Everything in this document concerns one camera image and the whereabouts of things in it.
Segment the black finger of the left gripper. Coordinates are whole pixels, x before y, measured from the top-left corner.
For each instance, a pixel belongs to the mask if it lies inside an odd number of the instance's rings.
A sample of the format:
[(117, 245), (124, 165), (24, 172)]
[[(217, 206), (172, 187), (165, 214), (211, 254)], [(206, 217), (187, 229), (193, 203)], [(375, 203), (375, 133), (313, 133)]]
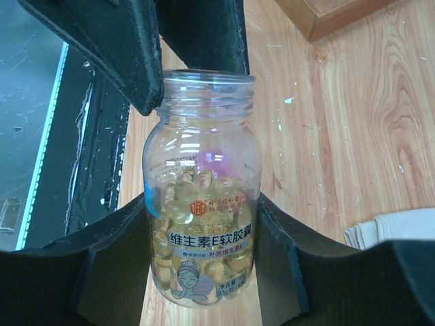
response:
[(101, 70), (141, 115), (161, 104), (162, 50), (154, 1), (21, 1), (20, 5)]
[(158, 31), (191, 69), (249, 74), (244, 2), (156, 1)]

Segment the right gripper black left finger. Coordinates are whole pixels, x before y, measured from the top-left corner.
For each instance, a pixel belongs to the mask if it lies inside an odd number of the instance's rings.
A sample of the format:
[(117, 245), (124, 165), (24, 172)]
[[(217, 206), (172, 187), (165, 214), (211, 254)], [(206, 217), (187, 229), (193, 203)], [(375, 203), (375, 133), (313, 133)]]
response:
[(147, 284), (144, 196), (42, 248), (1, 252), (2, 325), (139, 325)]

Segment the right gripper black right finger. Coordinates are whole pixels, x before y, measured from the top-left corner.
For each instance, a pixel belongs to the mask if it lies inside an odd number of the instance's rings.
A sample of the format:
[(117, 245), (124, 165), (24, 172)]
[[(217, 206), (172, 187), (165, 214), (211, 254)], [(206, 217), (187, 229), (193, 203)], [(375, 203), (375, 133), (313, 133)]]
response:
[(433, 325), (434, 243), (360, 251), (258, 201), (255, 265), (264, 325)]

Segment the clear bottle yellow capsules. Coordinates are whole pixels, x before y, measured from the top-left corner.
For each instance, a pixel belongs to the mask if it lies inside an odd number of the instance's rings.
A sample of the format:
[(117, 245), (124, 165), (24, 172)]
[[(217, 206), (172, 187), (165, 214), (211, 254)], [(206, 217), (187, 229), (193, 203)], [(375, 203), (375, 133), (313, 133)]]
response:
[[(240, 295), (254, 265), (262, 159), (247, 119), (255, 79), (184, 69), (163, 81), (143, 149), (152, 278), (168, 300), (210, 308)], [(223, 152), (234, 177), (197, 169), (198, 152), (210, 150)]]

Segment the pink weekly pill organizer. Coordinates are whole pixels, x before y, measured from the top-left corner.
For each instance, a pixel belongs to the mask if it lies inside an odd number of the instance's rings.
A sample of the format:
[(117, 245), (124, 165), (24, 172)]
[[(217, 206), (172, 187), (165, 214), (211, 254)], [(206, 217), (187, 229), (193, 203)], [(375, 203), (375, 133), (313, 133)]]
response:
[(214, 178), (234, 177), (228, 158), (222, 151), (200, 151), (196, 156), (196, 166), (199, 171), (211, 171)]

